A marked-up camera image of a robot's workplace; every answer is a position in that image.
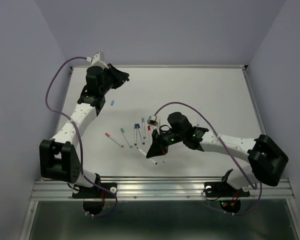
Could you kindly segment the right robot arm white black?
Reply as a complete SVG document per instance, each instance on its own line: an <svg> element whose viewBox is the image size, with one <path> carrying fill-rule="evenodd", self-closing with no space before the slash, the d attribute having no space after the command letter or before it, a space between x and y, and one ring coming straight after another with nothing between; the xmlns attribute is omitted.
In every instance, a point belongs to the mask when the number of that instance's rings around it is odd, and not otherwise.
<svg viewBox="0 0 300 240"><path fill-rule="evenodd" d="M232 195L237 190L257 183L276 187L289 161L288 156L268 136L238 138L215 133L212 129L193 126L180 112L171 113L168 129L159 126L159 119L152 115L147 123L155 129L151 133L152 144L147 158L164 156L169 146L183 143L191 150L229 155L238 165L243 160L247 167L237 166L228 170L220 182L221 192Z"/></svg>

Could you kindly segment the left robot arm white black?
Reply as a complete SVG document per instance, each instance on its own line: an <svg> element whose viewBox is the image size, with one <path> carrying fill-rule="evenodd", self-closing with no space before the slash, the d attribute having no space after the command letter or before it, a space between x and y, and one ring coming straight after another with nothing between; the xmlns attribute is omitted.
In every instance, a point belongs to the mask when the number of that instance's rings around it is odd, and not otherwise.
<svg viewBox="0 0 300 240"><path fill-rule="evenodd" d="M84 170L82 135L100 114L105 105L105 95L129 81L129 74L111 64L103 68L91 66L86 70L85 81L72 115L50 140L39 145L40 173L44 178L84 187L85 193L96 197L101 193L98 174Z"/></svg>

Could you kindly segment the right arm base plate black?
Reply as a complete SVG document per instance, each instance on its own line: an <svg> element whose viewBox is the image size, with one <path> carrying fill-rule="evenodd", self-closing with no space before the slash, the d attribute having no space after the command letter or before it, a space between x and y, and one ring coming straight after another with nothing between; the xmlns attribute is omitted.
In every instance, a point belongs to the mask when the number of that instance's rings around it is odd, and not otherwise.
<svg viewBox="0 0 300 240"><path fill-rule="evenodd" d="M224 182L207 182L201 195L207 201L218 201L219 206L226 213L237 214L241 209L240 198L250 196L249 190L235 189Z"/></svg>

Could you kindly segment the black cap marker pen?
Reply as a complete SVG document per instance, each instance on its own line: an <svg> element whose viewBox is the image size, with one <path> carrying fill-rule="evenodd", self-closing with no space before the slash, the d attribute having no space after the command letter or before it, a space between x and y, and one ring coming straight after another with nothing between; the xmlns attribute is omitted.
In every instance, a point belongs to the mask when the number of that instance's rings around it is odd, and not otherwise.
<svg viewBox="0 0 300 240"><path fill-rule="evenodd" d="M136 148L147 160L151 161L154 165L157 165L158 163L153 160L152 158L148 158L147 157L147 153L145 151L143 151L141 148L137 147Z"/></svg>

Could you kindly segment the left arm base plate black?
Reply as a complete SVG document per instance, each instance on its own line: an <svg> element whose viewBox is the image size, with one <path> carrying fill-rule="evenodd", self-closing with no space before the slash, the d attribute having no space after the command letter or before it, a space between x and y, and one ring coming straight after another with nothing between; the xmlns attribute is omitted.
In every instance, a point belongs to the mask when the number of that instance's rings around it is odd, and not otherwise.
<svg viewBox="0 0 300 240"><path fill-rule="evenodd" d="M72 188L72 198L82 200L82 209L86 216L91 218L105 217L112 213L118 202L116 182L102 182L101 187L107 189L104 191L97 187L84 187L75 185Z"/></svg>

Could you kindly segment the light blue cap marker pen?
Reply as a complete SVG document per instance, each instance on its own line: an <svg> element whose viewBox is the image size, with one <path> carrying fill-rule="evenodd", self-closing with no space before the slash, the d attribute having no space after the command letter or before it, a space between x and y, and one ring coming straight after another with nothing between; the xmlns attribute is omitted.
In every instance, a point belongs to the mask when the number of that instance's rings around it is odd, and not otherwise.
<svg viewBox="0 0 300 240"><path fill-rule="evenodd" d="M199 127L200 126L200 122L201 122L201 116L200 114L197 115L197 119L196 119L196 126Z"/></svg>

